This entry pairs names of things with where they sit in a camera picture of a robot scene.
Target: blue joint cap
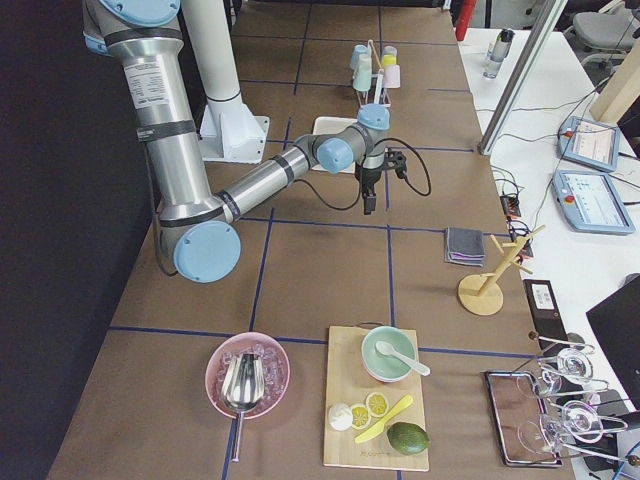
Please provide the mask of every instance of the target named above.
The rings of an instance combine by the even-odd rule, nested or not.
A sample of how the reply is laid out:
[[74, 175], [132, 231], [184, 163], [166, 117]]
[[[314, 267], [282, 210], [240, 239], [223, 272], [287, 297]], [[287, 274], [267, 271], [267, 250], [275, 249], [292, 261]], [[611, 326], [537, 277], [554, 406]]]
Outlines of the blue joint cap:
[[231, 225], [209, 220], [182, 235], [173, 251], [173, 263], [183, 277], [210, 283], [234, 269], [240, 250], [240, 237]]
[[318, 147], [318, 162], [327, 172], [338, 173], [353, 163], [353, 150], [341, 138], [330, 138]]
[[387, 107], [377, 103], [363, 105], [358, 112], [358, 123], [372, 130], [389, 130], [390, 118]]
[[98, 39], [84, 33], [84, 44], [87, 46], [91, 53], [97, 53], [98, 55], [104, 55], [105, 57], [111, 56], [107, 51], [107, 45], [102, 39]]
[[180, 0], [100, 0], [120, 20], [136, 27], [159, 27], [180, 10]]

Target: white pole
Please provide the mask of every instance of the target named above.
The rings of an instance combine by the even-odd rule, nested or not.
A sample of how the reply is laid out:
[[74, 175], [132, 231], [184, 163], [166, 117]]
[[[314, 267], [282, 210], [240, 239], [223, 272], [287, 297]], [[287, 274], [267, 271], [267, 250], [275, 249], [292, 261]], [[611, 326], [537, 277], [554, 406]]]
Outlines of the white pole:
[[182, 1], [207, 95], [200, 150], [205, 160], [258, 163], [264, 153], [269, 119], [254, 117], [242, 102], [223, 1]]
[[207, 97], [229, 100], [240, 94], [224, 0], [183, 0], [182, 13]]

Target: dark wall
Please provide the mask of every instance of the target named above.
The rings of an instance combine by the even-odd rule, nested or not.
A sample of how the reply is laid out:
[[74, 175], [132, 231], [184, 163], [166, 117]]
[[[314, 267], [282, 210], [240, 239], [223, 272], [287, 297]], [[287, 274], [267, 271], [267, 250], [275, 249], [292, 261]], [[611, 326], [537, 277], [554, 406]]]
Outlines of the dark wall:
[[79, 1], [0, 16], [0, 478], [46, 476], [148, 226], [120, 66]]

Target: robot mount base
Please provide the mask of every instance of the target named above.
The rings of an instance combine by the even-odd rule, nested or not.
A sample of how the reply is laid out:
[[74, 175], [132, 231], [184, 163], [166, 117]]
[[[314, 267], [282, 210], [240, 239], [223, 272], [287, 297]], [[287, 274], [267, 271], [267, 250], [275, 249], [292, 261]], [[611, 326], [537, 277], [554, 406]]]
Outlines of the robot mount base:
[[209, 104], [200, 128], [204, 161], [260, 163], [269, 131], [269, 117], [254, 116], [245, 104], [233, 112], [214, 113]]

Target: metal ice scoop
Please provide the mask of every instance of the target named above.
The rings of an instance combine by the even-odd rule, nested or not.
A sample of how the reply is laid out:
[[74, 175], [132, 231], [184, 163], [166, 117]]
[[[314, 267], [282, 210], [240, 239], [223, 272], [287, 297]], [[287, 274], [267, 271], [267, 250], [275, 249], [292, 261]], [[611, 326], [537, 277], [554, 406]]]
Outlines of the metal ice scoop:
[[412, 370], [415, 370], [420, 375], [429, 375], [431, 373], [431, 369], [426, 365], [423, 365], [420, 362], [417, 362], [413, 358], [409, 358], [406, 355], [401, 354], [393, 345], [389, 342], [385, 342], [383, 340], [379, 340], [376, 342], [376, 350], [380, 352], [382, 355], [390, 355], [392, 357], [396, 357], [401, 362], [406, 363]]
[[222, 382], [221, 393], [224, 404], [237, 414], [231, 461], [238, 462], [244, 414], [256, 408], [264, 396], [264, 371], [260, 356], [243, 353], [234, 357]]

